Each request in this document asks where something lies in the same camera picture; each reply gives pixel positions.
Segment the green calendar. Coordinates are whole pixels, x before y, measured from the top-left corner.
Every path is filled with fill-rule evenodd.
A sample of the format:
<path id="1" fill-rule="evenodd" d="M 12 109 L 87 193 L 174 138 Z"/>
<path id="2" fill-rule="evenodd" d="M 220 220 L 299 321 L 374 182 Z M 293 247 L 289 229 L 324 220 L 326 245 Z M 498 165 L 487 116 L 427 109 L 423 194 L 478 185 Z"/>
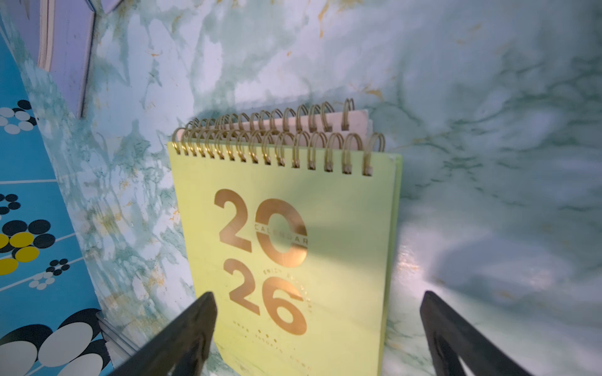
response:
<path id="1" fill-rule="evenodd" d="M 402 158 L 375 133 L 179 129 L 167 144 L 197 294 L 241 375 L 378 375 Z"/>

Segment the pink calendar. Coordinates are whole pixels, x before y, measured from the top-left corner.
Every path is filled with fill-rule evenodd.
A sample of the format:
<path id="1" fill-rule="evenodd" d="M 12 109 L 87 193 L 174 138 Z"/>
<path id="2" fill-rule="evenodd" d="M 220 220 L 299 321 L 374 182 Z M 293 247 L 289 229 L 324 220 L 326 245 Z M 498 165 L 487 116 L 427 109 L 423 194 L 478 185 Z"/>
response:
<path id="1" fill-rule="evenodd" d="M 194 118 L 185 126 L 177 128 L 172 134 L 180 141 L 186 131 L 193 130 L 240 130 L 240 131 L 280 131 L 293 134 L 307 133 L 340 133 L 346 136 L 356 133 L 362 139 L 373 133 L 373 122 L 367 110 L 355 108 L 354 100 L 347 98 L 341 110 L 337 111 L 329 102 L 306 105 L 298 108 L 276 108 L 271 111 L 261 110 L 252 114 L 231 113 L 219 117 Z"/>

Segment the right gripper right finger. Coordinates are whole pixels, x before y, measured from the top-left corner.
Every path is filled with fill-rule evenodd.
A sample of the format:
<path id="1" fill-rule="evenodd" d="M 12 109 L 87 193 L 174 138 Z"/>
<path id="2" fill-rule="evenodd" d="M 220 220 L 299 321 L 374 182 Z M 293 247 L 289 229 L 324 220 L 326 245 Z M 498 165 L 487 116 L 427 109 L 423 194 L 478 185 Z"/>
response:
<path id="1" fill-rule="evenodd" d="M 426 291 L 420 316 L 437 375 L 529 375 L 433 291 Z"/>

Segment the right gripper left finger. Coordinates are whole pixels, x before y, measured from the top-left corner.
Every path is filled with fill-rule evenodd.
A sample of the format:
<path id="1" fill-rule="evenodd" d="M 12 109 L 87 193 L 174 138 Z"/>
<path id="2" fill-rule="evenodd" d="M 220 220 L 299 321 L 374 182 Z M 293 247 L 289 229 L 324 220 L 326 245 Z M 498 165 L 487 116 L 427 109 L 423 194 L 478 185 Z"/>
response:
<path id="1" fill-rule="evenodd" d="M 111 374 L 199 375 L 216 327 L 216 299 L 207 291 Z"/>

